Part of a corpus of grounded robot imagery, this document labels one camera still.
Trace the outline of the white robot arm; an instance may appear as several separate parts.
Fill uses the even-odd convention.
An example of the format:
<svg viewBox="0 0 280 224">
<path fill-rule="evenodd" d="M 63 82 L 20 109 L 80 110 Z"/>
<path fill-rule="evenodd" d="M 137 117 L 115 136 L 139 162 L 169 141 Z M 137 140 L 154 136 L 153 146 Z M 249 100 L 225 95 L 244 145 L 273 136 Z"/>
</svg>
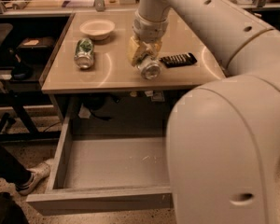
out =
<svg viewBox="0 0 280 224">
<path fill-rule="evenodd" d="M 168 119 L 177 224 L 275 224 L 280 160 L 280 32 L 228 0 L 140 0 L 129 44 L 139 62 L 174 10 L 228 78 L 186 93 Z"/>
</svg>

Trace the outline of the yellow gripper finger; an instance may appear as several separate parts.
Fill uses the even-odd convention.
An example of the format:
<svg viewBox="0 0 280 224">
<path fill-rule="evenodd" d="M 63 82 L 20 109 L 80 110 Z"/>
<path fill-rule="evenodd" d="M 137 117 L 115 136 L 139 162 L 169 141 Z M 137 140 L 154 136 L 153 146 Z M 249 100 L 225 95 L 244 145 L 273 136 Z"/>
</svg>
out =
<svg viewBox="0 0 280 224">
<path fill-rule="evenodd" d="M 149 43 L 148 47 L 150 50 L 150 55 L 152 57 L 157 57 L 159 55 L 159 52 L 161 50 L 162 42 L 160 40 L 154 42 L 154 43 Z"/>
<path fill-rule="evenodd" d="M 140 64 L 147 55 L 148 46 L 135 35 L 129 40 L 127 57 L 132 66 Z"/>
</svg>

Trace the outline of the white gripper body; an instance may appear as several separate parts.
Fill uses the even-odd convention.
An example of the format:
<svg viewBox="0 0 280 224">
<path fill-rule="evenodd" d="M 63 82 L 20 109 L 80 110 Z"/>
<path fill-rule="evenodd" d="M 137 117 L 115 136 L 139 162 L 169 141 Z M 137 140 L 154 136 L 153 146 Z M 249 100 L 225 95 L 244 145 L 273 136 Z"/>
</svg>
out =
<svg viewBox="0 0 280 224">
<path fill-rule="evenodd" d="M 168 20 L 149 21 L 140 15 L 139 11 L 134 13 L 133 32 L 136 37 L 145 43 L 156 43 L 164 36 L 168 26 Z"/>
</svg>

